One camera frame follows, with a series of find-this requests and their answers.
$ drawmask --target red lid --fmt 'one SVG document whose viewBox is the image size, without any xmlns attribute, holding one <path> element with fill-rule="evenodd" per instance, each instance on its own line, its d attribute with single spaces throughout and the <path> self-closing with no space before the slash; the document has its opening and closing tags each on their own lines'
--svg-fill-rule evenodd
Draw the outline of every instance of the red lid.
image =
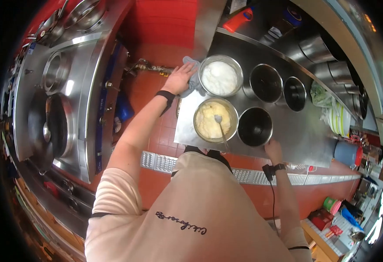
<svg viewBox="0 0 383 262">
<path fill-rule="evenodd" d="M 361 164 L 363 154 L 364 154 L 364 151 L 362 150 L 362 146 L 358 147 L 358 150 L 356 151 L 355 165 Z"/>
</svg>

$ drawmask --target plastic bag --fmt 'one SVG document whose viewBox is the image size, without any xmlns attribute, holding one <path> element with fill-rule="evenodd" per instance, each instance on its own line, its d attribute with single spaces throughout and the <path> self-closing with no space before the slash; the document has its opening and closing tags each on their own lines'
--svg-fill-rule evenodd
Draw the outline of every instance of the plastic bag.
<svg viewBox="0 0 383 262">
<path fill-rule="evenodd" d="M 335 108 L 337 110 L 336 99 L 329 92 L 327 92 L 324 87 L 320 86 L 319 83 L 315 81 L 312 82 L 310 94 L 312 103 L 316 107 Z"/>
</svg>

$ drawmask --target black wrist strap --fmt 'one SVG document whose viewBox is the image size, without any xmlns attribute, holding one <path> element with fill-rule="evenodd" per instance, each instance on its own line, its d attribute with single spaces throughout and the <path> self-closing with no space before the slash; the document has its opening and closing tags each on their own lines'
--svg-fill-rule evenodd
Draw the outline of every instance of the black wrist strap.
<svg viewBox="0 0 383 262">
<path fill-rule="evenodd" d="M 263 172 L 265 173 L 266 178 L 268 181 L 273 180 L 273 176 L 276 175 L 276 171 L 278 170 L 286 170 L 286 166 L 284 164 L 277 164 L 275 166 L 272 165 L 264 165 L 263 166 Z"/>
<path fill-rule="evenodd" d="M 164 111 L 160 115 L 160 117 L 161 117 L 171 107 L 171 104 L 173 103 L 173 100 L 176 97 L 176 95 L 174 95 L 173 93 L 170 93 L 168 91 L 165 91 L 165 90 L 159 90 L 155 94 L 155 96 L 163 96 L 163 97 L 167 98 L 167 107 L 164 109 Z"/>
</svg>

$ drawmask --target cable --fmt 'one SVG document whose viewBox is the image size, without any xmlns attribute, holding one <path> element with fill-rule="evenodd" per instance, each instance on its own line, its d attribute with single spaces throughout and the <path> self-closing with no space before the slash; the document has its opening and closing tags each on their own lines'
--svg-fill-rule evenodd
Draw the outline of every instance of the cable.
<svg viewBox="0 0 383 262">
<path fill-rule="evenodd" d="M 269 181 L 269 183 L 270 183 L 270 187 L 272 188 L 272 193 L 273 193 L 273 212 L 272 212 L 273 213 L 273 224 L 275 225 L 276 233 L 279 236 L 278 227 L 276 226 L 276 221 L 275 221 L 275 191 L 273 190 L 272 182 Z"/>
</svg>

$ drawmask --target stainless steel counter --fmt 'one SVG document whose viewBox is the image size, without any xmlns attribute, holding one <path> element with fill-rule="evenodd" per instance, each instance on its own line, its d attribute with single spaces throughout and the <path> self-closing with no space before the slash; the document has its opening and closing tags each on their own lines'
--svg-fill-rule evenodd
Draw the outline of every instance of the stainless steel counter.
<svg viewBox="0 0 383 262">
<path fill-rule="evenodd" d="M 267 47 L 257 47 L 220 33 L 215 34 L 208 56 L 213 54 L 229 55 L 235 59 L 243 69 L 244 85 L 248 84 L 252 68 L 260 63 L 275 67 L 283 82 L 289 76 L 298 77 L 304 83 L 309 98 L 304 109 L 298 113 L 286 106 L 252 101 L 245 96 L 242 89 L 227 100 L 235 106 L 239 116 L 250 107 L 262 107 L 269 112 L 273 121 L 273 137 L 282 145 L 284 161 L 319 167 L 330 166 L 337 141 L 332 138 L 330 127 L 320 120 L 321 108 L 315 107 L 311 102 L 309 91 L 312 79 L 310 77 L 272 54 Z M 202 97 L 198 92 L 193 92 L 182 100 L 174 142 L 225 151 L 224 144 L 205 142 L 193 128 L 194 112 L 199 104 L 208 98 L 210 96 Z M 267 157 L 263 146 L 249 147 L 240 140 L 238 134 L 235 134 L 228 144 L 233 154 Z"/>
</svg>

